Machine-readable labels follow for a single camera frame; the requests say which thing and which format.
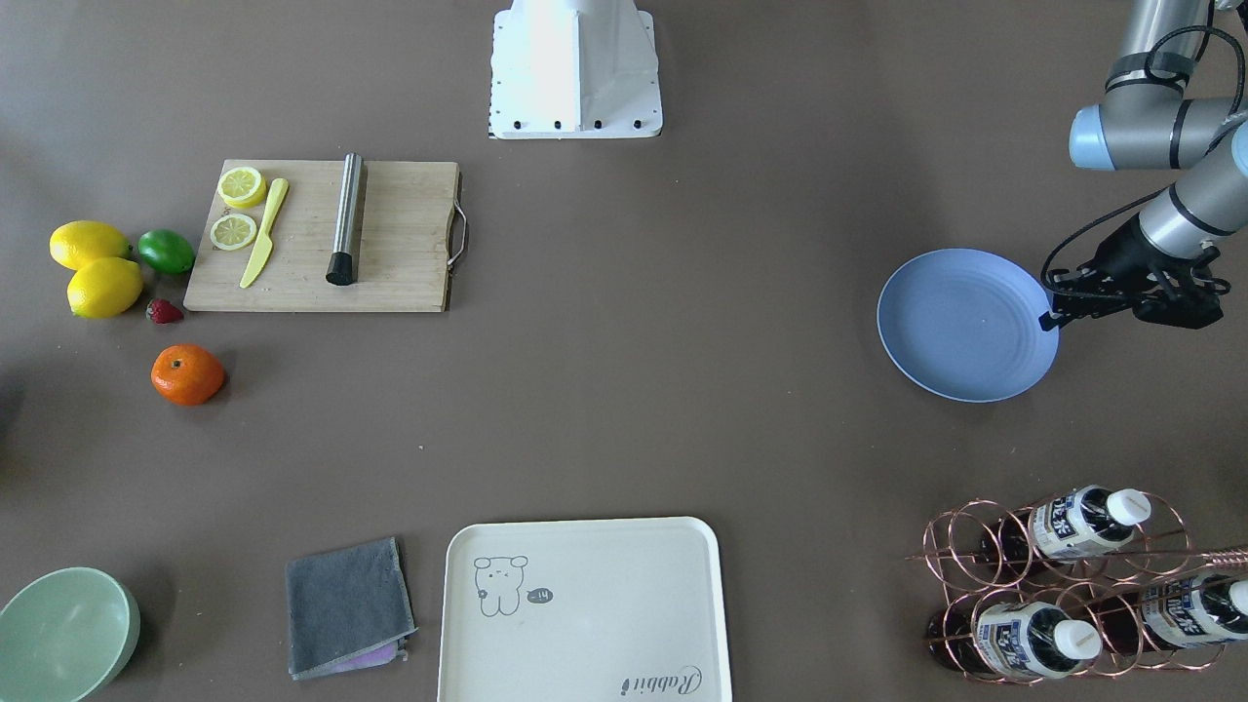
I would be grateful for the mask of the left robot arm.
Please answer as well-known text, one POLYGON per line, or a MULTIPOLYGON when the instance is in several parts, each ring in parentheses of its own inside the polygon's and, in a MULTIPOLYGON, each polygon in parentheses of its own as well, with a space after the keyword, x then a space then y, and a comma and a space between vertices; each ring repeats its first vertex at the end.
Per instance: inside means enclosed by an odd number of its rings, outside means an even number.
POLYGON ((1045 262, 1047 332, 1129 310, 1144 324, 1204 329, 1223 316, 1231 285, 1212 272, 1221 244, 1246 229, 1246 52, 1214 26, 1243 1, 1137 1, 1101 102, 1072 121, 1070 157, 1099 172, 1173 169, 1181 177, 1128 204, 1129 219, 1075 269, 1045 262), (1236 56, 1231 97, 1187 97, 1208 41, 1236 56))

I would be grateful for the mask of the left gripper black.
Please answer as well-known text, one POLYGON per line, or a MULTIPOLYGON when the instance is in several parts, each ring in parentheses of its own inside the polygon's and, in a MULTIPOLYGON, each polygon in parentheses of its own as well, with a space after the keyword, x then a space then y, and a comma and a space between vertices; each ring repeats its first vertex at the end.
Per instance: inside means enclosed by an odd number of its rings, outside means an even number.
POLYGON ((1229 284, 1209 266, 1221 257, 1214 244, 1198 244, 1194 259, 1161 252, 1149 244, 1138 224, 1128 219, 1093 254, 1075 269, 1053 269, 1053 259, 1066 245, 1104 219, 1075 231, 1048 254, 1041 266, 1041 284, 1050 292, 1051 310, 1040 315, 1043 332, 1055 332, 1083 317, 1101 319, 1129 310, 1143 324, 1206 329, 1223 317, 1221 297, 1229 284))

